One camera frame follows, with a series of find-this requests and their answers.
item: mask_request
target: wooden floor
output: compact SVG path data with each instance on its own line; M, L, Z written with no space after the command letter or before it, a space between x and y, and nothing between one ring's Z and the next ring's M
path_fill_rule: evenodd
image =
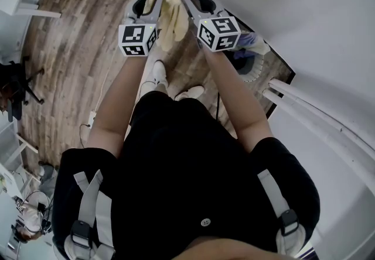
M88 122L90 111L98 103L101 87L105 93L125 61L117 47L117 28L129 0L40 0L39 9L61 12L60 19L33 17L25 41L23 55L30 55L27 71L44 67L45 75L33 84L35 93L45 99L43 105L33 100L23 108L19 126L24 138L39 147L39 155L26 152L24 158L32 170L38 160L54 165L63 151L79 148L79 127ZM181 90L202 84L206 91L199 98L214 115L217 89L203 53L199 51L193 32L176 43L171 51L155 47L149 56L143 81L155 60L162 59L167 68L168 92L174 97ZM271 77L286 80L289 69L272 53L265 56L263 71L248 83L265 111L271 103L262 98ZM142 94L149 84L142 88ZM220 122L233 133L223 104ZM85 143L88 129L81 135Z

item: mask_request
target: strap buckle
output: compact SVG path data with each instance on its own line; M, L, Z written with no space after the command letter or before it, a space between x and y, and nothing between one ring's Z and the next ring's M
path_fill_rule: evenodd
M299 227L299 221L296 212L293 209L288 209L279 217L281 224L281 235L288 236L295 232Z
M76 220L71 227L70 236L74 244L85 249L91 249L89 224L84 221Z

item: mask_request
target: black t-shirt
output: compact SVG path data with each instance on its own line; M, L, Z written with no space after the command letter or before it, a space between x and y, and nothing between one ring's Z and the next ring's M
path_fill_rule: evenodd
M63 153L53 205L54 242L61 251L83 195L73 175L84 171L90 182L98 169L100 190L112 199L117 259L172 259L199 236L276 252L279 224L257 177L264 169L310 239L319 220L318 192L285 146L265 138L246 153L213 118L184 115L182 108L167 120L143 118L132 127L119 159L94 148ZM202 227L205 218L211 223ZM97 242L95 226L93 237Z

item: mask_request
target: white sneaker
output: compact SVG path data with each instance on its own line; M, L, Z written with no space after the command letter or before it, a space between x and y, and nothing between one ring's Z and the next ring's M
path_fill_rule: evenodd
M168 81L166 80L165 67L161 60L157 60L154 63L154 67L152 68L152 74L154 75L155 86L161 83L165 85L165 88L168 87Z
M183 98L199 98L204 93L203 86L194 86L187 91L183 91L182 93L176 95L175 101L180 101Z

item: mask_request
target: white button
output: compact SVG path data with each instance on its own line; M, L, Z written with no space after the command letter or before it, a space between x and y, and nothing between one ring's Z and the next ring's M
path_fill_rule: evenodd
M209 218L205 218L204 220L202 220L202 221L200 222L200 225L201 225L202 227L207 227L210 223L211 223L211 219L209 219Z

